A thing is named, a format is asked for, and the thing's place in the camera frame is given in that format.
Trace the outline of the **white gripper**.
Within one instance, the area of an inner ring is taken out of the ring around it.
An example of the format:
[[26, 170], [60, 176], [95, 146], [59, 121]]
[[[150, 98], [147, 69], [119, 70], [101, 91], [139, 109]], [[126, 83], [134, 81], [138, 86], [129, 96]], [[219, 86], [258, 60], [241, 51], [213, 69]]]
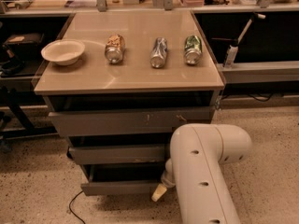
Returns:
[[151, 199], [154, 202], [157, 202], [167, 192], [167, 189], [171, 189], [176, 185], [171, 160], [165, 163], [165, 169], [161, 175], [161, 182], [162, 184], [159, 184], [152, 193]]

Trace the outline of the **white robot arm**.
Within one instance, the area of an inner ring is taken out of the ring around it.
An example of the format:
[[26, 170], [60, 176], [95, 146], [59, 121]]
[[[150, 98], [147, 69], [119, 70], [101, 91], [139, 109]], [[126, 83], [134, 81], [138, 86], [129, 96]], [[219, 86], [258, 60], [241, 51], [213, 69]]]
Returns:
[[220, 165], [244, 160], [252, 141], [227, 124], [186, 124], [170, 141], [170, 159], [151, 199], [177, 190], [183, 224], [241, 224]]

